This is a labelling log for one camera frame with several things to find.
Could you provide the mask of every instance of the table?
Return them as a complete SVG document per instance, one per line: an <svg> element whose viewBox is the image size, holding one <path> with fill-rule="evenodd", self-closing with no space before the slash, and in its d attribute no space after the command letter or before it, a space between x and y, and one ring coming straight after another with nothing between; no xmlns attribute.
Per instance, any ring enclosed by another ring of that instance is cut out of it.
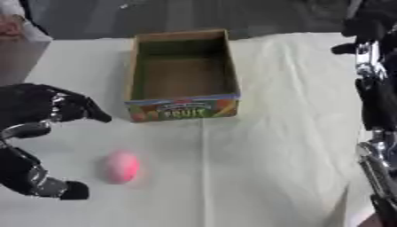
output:
<svg viewBox="0 0 397 227"><path fill-rule="evenodd" d="M87 183L91 198L59 202L0 188L2 226L353 226L371 207L354 156L362 129L354 59L329 51L345 41L295 34L231 42L237 117L142 124L130 123L122 104L130 40L53 42L27 82L91 96L114 120L13 141L52 176ZM117 149L141 161L131 183L102 177L104 157Z"/></svg>
<svg viewBox="0 0 397 227"><path fill-rule="evenodd" d="M0 86L23 82L48 42L0 42Z"/></svg>

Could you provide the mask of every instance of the fruit box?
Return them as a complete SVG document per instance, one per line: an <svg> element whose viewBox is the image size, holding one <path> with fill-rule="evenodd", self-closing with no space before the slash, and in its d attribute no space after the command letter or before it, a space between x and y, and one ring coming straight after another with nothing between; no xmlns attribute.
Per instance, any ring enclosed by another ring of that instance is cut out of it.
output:
<svg viewBox="0 0 397 227"><path fill-rule="evenodd" d="M225 30L137 35L125 105L134 122L228 117L240 91Z"/></svg>

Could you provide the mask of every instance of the robotic thumb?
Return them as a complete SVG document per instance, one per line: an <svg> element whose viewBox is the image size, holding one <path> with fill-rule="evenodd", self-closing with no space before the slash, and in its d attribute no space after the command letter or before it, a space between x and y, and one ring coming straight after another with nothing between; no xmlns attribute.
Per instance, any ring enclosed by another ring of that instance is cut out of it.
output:
<svg viewBox="0 0 397 227"><path fill-rule="evenodd" d="M89 187L86 184L66 181L67 190L59 197L61 200L86 200L90 196Z"/></svg>

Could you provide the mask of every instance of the pink ball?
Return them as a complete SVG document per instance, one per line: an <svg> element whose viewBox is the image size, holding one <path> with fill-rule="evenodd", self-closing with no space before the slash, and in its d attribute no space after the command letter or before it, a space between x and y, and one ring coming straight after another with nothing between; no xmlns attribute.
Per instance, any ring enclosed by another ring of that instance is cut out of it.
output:
<svg viewBox="0 0 397 227"><path fill-rule="evenodd" d="M117 183L126 183L136 176L139 170L139 162L132 153L128 151L117 151L112 153L107 161L109 176Z"/></svg>

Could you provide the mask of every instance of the colorful label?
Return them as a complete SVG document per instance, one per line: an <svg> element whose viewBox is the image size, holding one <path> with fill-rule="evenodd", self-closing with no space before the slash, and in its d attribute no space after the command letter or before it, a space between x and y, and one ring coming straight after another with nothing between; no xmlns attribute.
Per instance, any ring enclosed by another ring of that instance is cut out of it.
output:
<svg viewBox="0 0 397 227"><path fill-rule="evenodd" d="M235 99L176 100L157 105L128 104L128 108L132 121L143 122L234 116L237 105Z"/></svg>

